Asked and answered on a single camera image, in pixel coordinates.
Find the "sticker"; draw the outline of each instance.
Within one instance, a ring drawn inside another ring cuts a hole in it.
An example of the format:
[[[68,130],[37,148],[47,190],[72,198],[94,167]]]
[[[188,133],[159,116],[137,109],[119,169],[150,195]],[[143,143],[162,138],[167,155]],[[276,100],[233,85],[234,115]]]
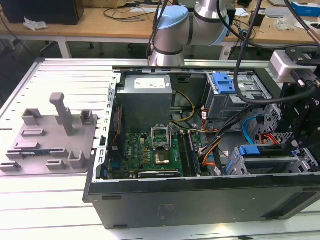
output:
[[[137,78],[134,80],[135,89],[165,89],[164,78]]]
[[[223,155],[225,155],[228,158],[229,157],[229,152],[228,151],[223,151]]]
[[[203,111],[201,114],[202,114],[202,119],[207,120],[207,113]]]
[[[214,168],[214,172],[215,172],[218,176],[221,176],[221,171],[219,170],[219,168],[215,167],[215,168]]]
[[[31,152],[22,152],[22,155],[36,155],[36,153],[34,151]]]

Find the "wooden desk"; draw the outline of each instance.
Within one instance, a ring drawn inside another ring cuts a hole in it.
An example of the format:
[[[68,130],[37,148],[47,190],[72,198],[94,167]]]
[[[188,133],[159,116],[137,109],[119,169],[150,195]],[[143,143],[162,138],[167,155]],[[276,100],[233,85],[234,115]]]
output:
[[[255,8],[257,0],[253,0],[247,11]],[[270,7],[266,1],[262,7]],[[136,16],[140,13],[117,13],[115,17],[125,18]],[[101,8],[85,8],[84,16],[78,25],[48,24],[47,29],[32,31],[23,24],[11,24],[5,18],[9,29],[20,40],[40,40],[56,41],[59,44],[62,57],[71,58],[68,42],[98,42],[98,43],[147,43],[152,32],[152,22],[143,16],[144,21],[120,22],[107,18]],[[237,17],[241,21],[248,23],[249,17]],[[295,30],[278,31],[275,27],[276,19],[264,18],[261,27],[255,27],[256,36],[254,42],[269,46],[294,43],[312,43],[313,40],[306,34],[305,30],[296,28]],[[15,39],[2,22],[0,22],[0,39]],[[237,37],[231,34],[224,39],[223,51],[220,59],[227,59],[231,48],[237,41]]]
[[[252,3],[246,11],[249,13],[249,16],[236,17],[237,20],[240,20],[244,23],[249,24],[249,18],[251,11],[253,11],[257,5],[258,0],[253,0]],[[267,1],[263,1],[261,4],[262,8],[275,7],[269,4]],[[317,17],[302,17],[304,20],[311,22],[316,22]],[[277,19],[276,18],[267,18],[263,19],[262,25],[260,27],[255,26],[256,36],[252,40],[255,43],[263,44],[265,46],[281,46],[285,44],[300,44],[300,43],[314,43],[313,39],[307,34],[307,32],[302,28],[295,28],[293,30],[284,30],[279,31],[276,29]],[[244,24],[241,26],[243,29],[248,29],[248,26]],[[232,47],[235,45],[235,42],[238,41],[238,38],[232,33],[230,36],[224,39],[222,52],[220,55],[220,60],[227,60],[229,58]]]

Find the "cpu socket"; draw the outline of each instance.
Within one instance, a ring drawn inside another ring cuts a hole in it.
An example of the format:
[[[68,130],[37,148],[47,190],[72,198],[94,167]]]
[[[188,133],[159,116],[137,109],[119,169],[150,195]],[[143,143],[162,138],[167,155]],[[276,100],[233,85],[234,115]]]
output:
[[[166,150],[154,151],[154,164],[156,165],[170,164],[170,151],[166,151]]]

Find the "table leg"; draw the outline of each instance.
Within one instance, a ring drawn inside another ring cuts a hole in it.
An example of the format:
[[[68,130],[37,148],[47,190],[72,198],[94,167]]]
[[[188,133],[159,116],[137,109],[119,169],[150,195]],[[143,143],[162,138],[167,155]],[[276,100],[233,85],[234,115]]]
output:
[[[234,42],[224,42],[219,60],[228,60]]]
[[[104,43],[98,42],[100,54],[105,54]]]
[[[64,59],[71,59],[71,53],[70,53],[70,48],[69,48],[69,44],[67,41],[64,40],[58,40],[58,44],[59,44],[59,48],[60,48],[60,52],[62,55],[62,58]]]

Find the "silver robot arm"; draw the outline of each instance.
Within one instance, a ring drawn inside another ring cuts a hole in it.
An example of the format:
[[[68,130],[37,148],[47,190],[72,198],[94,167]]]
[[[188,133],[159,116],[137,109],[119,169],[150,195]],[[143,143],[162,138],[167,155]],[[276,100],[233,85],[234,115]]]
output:
[[[213,46],[222,42],[227,34],[227,29],[221,22],[217,13],[217,0],[201,0],[194,13],[181,22],[166,28],[158,28],[153,43],[153,52],[149,64],[151,66],[184,66],[184,46]],[[161,21],[170,18],[166,10]],[[221,15],[229,22],[226,10],[226,0],[220,0]]]

